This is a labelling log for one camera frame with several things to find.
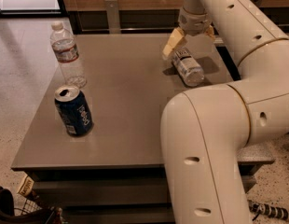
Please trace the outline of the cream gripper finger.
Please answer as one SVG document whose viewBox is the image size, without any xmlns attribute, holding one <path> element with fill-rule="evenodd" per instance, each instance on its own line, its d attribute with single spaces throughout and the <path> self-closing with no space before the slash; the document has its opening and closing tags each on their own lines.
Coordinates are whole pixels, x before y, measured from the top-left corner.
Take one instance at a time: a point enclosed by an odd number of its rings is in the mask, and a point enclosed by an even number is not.
<svg viewBox="0 0 289 224">
<path fill-rule="evenodd" d="M 164 49 L 162 51 L 162 57 L 167 60 L 171 53 L 178 47 L 181 47 L 186 42 L 186 35 L 182 28 L 176 27 L 173 29 Z"/>
<path fill-rule="evenodd" d="M 206 34 L 208 37 L 210 37 L 212 41 L 215 40 L 214 29 L 211 25 L 206 29 L 204 34 Z"/>
</svg>

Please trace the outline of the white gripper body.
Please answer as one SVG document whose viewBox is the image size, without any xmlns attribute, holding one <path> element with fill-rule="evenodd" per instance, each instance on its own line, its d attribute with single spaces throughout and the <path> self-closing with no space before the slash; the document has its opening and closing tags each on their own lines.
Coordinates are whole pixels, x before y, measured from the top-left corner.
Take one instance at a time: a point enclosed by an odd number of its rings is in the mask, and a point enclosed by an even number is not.
<svg viewBox="0 0 289 224">
<path fill-rule="evenodd" d="M 212 22 L 207 13 L 193 14 L 182 7 L 179 11 L 178 23 L 186 35 L 194 36 L 205 33 Z"/>
</svg>

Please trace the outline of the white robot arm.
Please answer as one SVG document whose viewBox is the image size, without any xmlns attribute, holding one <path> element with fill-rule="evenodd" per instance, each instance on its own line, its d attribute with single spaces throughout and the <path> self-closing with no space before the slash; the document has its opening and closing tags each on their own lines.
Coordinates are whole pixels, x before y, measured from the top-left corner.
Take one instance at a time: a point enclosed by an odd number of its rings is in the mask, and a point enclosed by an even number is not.
<svg viewBox="0 0 289 224">
<path fill-rule="evenodd" d="M 241 79 L 183 91 L 165 106 L 172 209 L 176 224 L 251 224 L 237 153 L 289 132 L 289 37 L 250 0 L 184 0 L 184 35 L 209 24 Z"/>
</svg>

